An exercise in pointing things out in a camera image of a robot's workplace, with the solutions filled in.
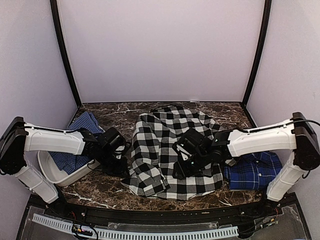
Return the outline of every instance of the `black cable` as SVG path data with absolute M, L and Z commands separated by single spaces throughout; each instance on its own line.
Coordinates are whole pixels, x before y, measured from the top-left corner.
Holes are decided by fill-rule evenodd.
M 305 176 L 302 175 L 302 178 L 303 178 L 303 179 L 306 179 L 306 178 L 309 176 L 310 172 L 311 172 L 311 170 L 309 170 L 308 173 L 307 173 Z
M 56 132 L 56 133 L 66 133 L 66 134 L 72 134 L 74 132 L 79 131 L 79 129 L 76 130 L 59 130 L 59 129 L 51 129 L 51 128 L 46 128 L 46 127 L 40 127 L 40 126 L 25 126 L 25 129 L 37 129 L 37 130 L 45 130 L 49 132 Z
M 257 223 L 254 224 L 254 226 L 249 227 L 247 230 L 240 231 L 238 232 L 239 234 L 249 234 L 248 231 L 251 229 L 254 229 L 256 226 L 258 226 L 260 223 L 262 223 L 264 220 L 266 220 L 269 216 L 264 217 L 262 220 L 258 221 Z
M 265 224 L 267 224 L 267 225 L 265 225 L 265 226 L 262 226 L 261 227 L 261 225 L 259 226 L 259 228 L 257 228 L 257 229 L 255 229 L 255 230 L 253 230 L 253 231 L 250 231 L 250 232 L 246 232 L 245 234 L 254 234 L 255 232 L 258 232 L 259 230 L 261 230 L 261 229 L 265 229 L 265 228 L 268 228 L 268 227 L 270 227 L 270 226 L 272 226 L 273 224 L 270 224 L 270 225 L 268 225 L 270 222 L 266 222 Z
M 99 240 L 99 236 L 98 236 L 97 230 L 95 230 L 95 228 L 92 227 L 90 224 L 85 223 L 85 222 L 83 222 L 83 221 L 79 221 L 79 220 L 76 220 L 76 219 L 72 219 L 72 218 L 68 218 L 68 217 L 62 216 L 62 215 L 60 215 L 59 213 L 56 213 L 56 211 L 53 210 L 51 207 L 48 207 L 48 208 L 49 208 L 54 214 L 56 214 L 57 216 L 59 216 L 59 217 L 62 218 L 62 219 L 69 220 L 69 221 L 72 221 L 72 222 L 76 222 L 76 223 L 78 223 L 78 224 L 80 224 L 80 225 L 87 226 L 87 227 L 91 228 L 91 229 L 94 231 L 94 233 L 95 233 L 95 239 L 96 239 L 96 240 Z
M 75 238 L 78 240 L 88 240 L 91 238 L 90 236 L 88 236 L 88 237 L 80 236 L 77 231 L 75 231 L 74 234 L 76 235 Z
M 243 218 L 250 218 L 250 219 L 259 219 L 262 217 L 262 214 L 260 215 L 257 215 L 257 216 L 250 216 L 250 215 L 241 215 L 241 214 L 238 214 L 236 215 L 237 217 L 243 217 Z
M 96 162 L 96 160 L 95 160 L 95 159 L 93 159 L 93 162 L 88 162 L 88 163 L 86 164 L 87 168 L 88 168 L 88 169 L 90 169 L 90 170 L 92 170 L 92 171 L 102 173 L 102 170 L 93 169 L 93 168 L 89 167 L 89 165 L 95 164 L 95 162 Z
M 235 129 L 240 131 L 240 132 L 242 132 L 242 133 L 245 133 L 245 134 L 252 134 L 252 133 L 258 133 L 258 132 L 266 131 L 266 130 L 270 130 L 270 129 L 277 129 L 277 128 L 283 127 L 284 125 L 288 126 L 288 125 L 296 124 L 296 123 L 313 123 L 313 124 L 316 124 L 316 125 L 320 126 L 320 123 L 317 122 L 317 121 L 309 120 L 309 119 L 303 119 L 303 120 L 291 121 L 291 122 L 288 122 L 288 123 L 285 123 L 285 124 L 281 124 L 281 125 L 275 125 L 275 126 L 270 126 L 270 127 L 265 127 L 265 128 L 259 128 L 259 129 L 255 129 L 255 130 L 251 130 L 251 131 L 248 131 L 246 129 L 242 129 L 240 127 L 236 127 Z

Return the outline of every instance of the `clothing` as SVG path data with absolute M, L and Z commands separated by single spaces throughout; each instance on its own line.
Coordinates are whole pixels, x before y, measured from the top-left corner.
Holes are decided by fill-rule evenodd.
M 224 168 L 231 190 L 262 190 L 282 169 L 277 154 L 270 151 L 245 154 L 232 167 Z
M 81 114 L 67 130 L 77 130 L 85 128 L 93 134 L 103 133 L 104 130 L 99 127 L 98 121 L 92 113 L 84 112 Z M 49 152 L 59 170 L 64 170 L 68 175 L 78 170 L 92 159 L 87 156 L 73 155 L 64 152 Z
M 211 140 L 221 127 L 201 111 L 182 106 L 165 106 L 141 114 L 133 133 L 130 177 L 122 181 L 133 193 L 143 197 L 188 200 L 219 189 L 223 175 L 218 164 L 210 164 L 202 175 L 183 180 L 173 178 L 178 155 L 173 144 L 194 128 Z

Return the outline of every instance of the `black and white plaid shirt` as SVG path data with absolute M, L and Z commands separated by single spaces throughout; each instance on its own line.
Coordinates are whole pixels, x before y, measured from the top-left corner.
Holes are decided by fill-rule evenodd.
M 173 200 L 188 200 L 219 189 L 223 174 L 216 163 L 208 165 L 202 175 L 183 180 L 172 176 L 174 163 L 182 158 L 172 146 L 190 128 L 211 140 L 221 129 L 203 112 L 182 106 L 164 106 L 141 114 L 133 133 L 130 177 L 122 184 L 139 196 Z

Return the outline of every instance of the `black metal frame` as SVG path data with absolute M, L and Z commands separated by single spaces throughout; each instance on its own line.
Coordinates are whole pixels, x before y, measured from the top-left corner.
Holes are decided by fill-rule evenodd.
M 71 65 L 69 62 L 68 54 L 67 54 L 64 35 L 62 33 L 62 28 L 61 28 L 57 0 L 50 0 L 50 5 L 51 5 L 51 12 L 52 12 L 52 18 L 53 18 L 56 39 L 58 41 L 60 54 L 61 54 L 61 58 L 62 58 L 63 65 L 64 65 L 64 70 L 65 70 L 66 76 L 69 81 L 69 85 L 70 85 L 70 88 L 71 88 L 71 91 L 73 94 L 74 101 L 75 101 L 76 105 L 78 107 L 80 107 L 82 105 L 82 103 L 81 103 L 81 99 L 79 96 L 79 92 L 77 90 L 75 78 L 73 76 L 73 73 L 71 70 Z
M 256 46 L 256 51 L 255 51 L 255 56 L 254 56 L 254 60 L 253 60 L 253 65 L 252 65 L 249 81 L 246 86 L 246 90 L 245 90 L 244 97 L 242 100 L 242 105 L 244 108 L 247 107 L 252 89 L 254 87 L 254 83 L 256 80 L 256 76 L 257 76 L 257 72 L 258 72 L 258 68 L 259 68 L 259 64 L 260 64 L 260 60 L 261 60 L 261 55 L 262 55 L 262 52 L 264 49 L 266 35 L 267 35 L 267 28 L 268 28 L 268 23 L 269 23 L 269 17 L 270 17 L 270 11 L 271 11 L 271 2 L 272 2 L 272 0 L 265 0 L 265 2 L 264 2 L 264 10 L 263 10 L 259 40 L 258 40 L 258 44 Z
M 302 212 L 300 203 L 295 193 L 286 194 L 279 202 L 281 207 L 295 204 L 307 239 L 311 239 L 309 228 Z M 92 226 L 105 226 L 109 223 L 135 224 L 135 225 L 184 225 L 218 222 L 219 226 L 233 225 L 239 228 L 247 228 L 254 224 L 253 218 L 242 216 L 242 212 L 248 214 L 258 206 L 259 202 L 246 203 L 237 206 L 209 208 L 191 211 L 136 211 L 136 210 L 113 210 L 100 207 L 69 204 L 76 215 L 76 219 Z M 44 209 L 44 213 L 57 216 L 46 203 L 37 195 L 31 195 L 25 208 L 16 240 L 20 240 L 30 206 Z

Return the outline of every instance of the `cable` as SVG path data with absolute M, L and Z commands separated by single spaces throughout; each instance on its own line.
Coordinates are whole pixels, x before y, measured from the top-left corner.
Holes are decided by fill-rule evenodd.
M 71 214 L 72 214 L 72 216 L 74 217 L 74 220 L 77 220 L 77 218 L 76 218 L 76 215 L 75 215 L 74 211 L 71 211 L 70 213 L 71 213 Z
M 269 217 L 269 216 L 266 216 L 266 217 L 263 218 L 262 220 L 258 221 L 254 226 L 248 228 L 247 230 L 240 231 L 240 232 L 238 232 L 238 233 L 239 233 L 239 234 L 248 234 L 248 231 L 249 231 L 249 230 L 254 229 L 256 226 L 258 226 L 260 223 L 262 223 L 264 220 L 266 220 L 267 217 Z
M 76 236 L 73 235 L 73 237 L 74 237 L 75 239 L 78 239 L 78 240 L 88 240 L 88 239 L 91 238 L 90 236 L 88 236 L 88 237 L 80 236 L 80 235 L 78 234 L 77 227 L 76 227 L 74 224 L 72 225 L 72 227 L 76 229 L 76 230 L 73 232 L 73 233 L 76 235 Z M 79 226 L 78 229 L 80 229 L 81 231 L 83 230 L 83 229 L 82 229 L 82 224 Z
M 279 211 L 278 211 L 277 208 L 275 208 L 274 210 L 276 211 L 276 217 L 274 217 L 274 219 L 276 219 L 276 218 L 278 217 L 278 215 L 279 215 Z M 248 229 L 246 229 L 246 230 L 243 230 L 243 231 L 239 232 L 239 234 L 249 234 L 249 232 L 248 232 L 249 230 L 257 227 L 260 223 L 262 223 L 264 220 L 266 220 L 266 219 L 267 219 L 268 217 L 270 217 L 270 216 L 271 216 L 271 215 L 268 214 L 268 215 L 265 216 L 262 220 L 258 221 L 254 226 L 252 226 L 252 227 L 250 227 L 250 228 L 248 228 Z
M 249 234 L 254 234 L 255 232 L 258 232 L 259 230 L 261 229 L 265 229 L 265 228 L 268 228 L 274 224 L 278 224 L 278 221 L 275 221 L 276 218 L 272 218 L 270 219 L 268 222 L 262 224 L 259 226 L 259 228 L 253 230 L 253 231 L 250 231 L 250 232 L 246 232 L 245 234 L 249 235 Z
M 84 225 L 84 226 L 87 226 L 87 227 L 91 228 L 91 229 L 94 231 L 94 233 L 95 233 L 95 239 L 96 239 L 96 240 L 99 240 L 99 236 L 98 236 L 97 230 L 95 230 L 95 228 L 92 227 L 90 224 L 85 223 L 85 222 L 83 222 L 83 221 L 76 220 L 76 219 L 64 217 L 64 216 L 60 215 L 59 213 L 56 213 L 56 211 L 53 210 L 53 209 L 52 209 L 51 207 L 49 207 L 48 205 L 46 205 L 46 207 L 47 207 L 48 209 L 50 209 L 54 214 L 56 214 L 57 216 L 59 216 L 59 217 L 62 218 L 62 219 L 72 221 L 72 223 L 73 223 L 73 222 L 76 222 L 76 223 L 80 224 L 80 226 L 81 226 L 81 225 Z
M 93 169 L 93 168 L 89 167 L 89 165 L 95 164 L 95 162 L 96 162 L 95 159 L 93 159 L 93 162 L 88 162 L 88 163 L 86 164 L 87 168 L 90 169 L 90 170 L 92 170 L 92 171 L 101 172 L 101 173 L 102 173 L 102 170 Z
M 303 178 L 303 179 L 306 179 L 306 178 L 309 176 L 310 172 L 311 172 L 311 170 L 309 170 L 308 173 L 307 173 L 305 176 L 302 175 L 302 178 Z
M 25 126 L 25 129 L 37 129 L 37 130 L 45 130 L 49 132 L 56 132 L 56 133 L 66 133 L 66 134 L 72 134 L 74 132 L 79 131 L 80 129 L 76 130 L 59 130 L 59 129 L 51 129 L 51 128 L 46 128 L 46 127 L 40 127 L 40 126 Z
M 288 123 L 285 123 L 285 124 L 281 124 L 281 125 L 275 125 L 275 126 L 259 128 L 259 129 L 255 129 L 255 130 L 249 130 L 249 131 L 246 130 L 246 129 L 242 129 L 240 127 L 236 127 L 235 130 L 238 130 L 238 131 L 240 131 L 242 133 L 245 133 L 245 134 L 252 134 L 252 133 L 258 133 L 258 132 L 261 132 L 261 131 L 277 129 L 277 128 L 283 127 L 284 125 L 288 126 L 288 125 L 296 124 L 296 123 L 313 123 L 313 124 L 316 124 L 316 125 L 320 126 L 320 123 L 317 122 L 317 121 L 309 120 L 309 119 L 303 119 L 303 120 L 291 121 L 291 122 L 288 122 Z
M 262 214 L 260 215 L 257 215 L 257 216 L 250 216 L 250 215 L 241 215 L 241 214 L 238 214 L 236 215 L 237 217 L 243 217 L 243 218 L 250 218 L 250 219 L 259 219 L 262 217 Z

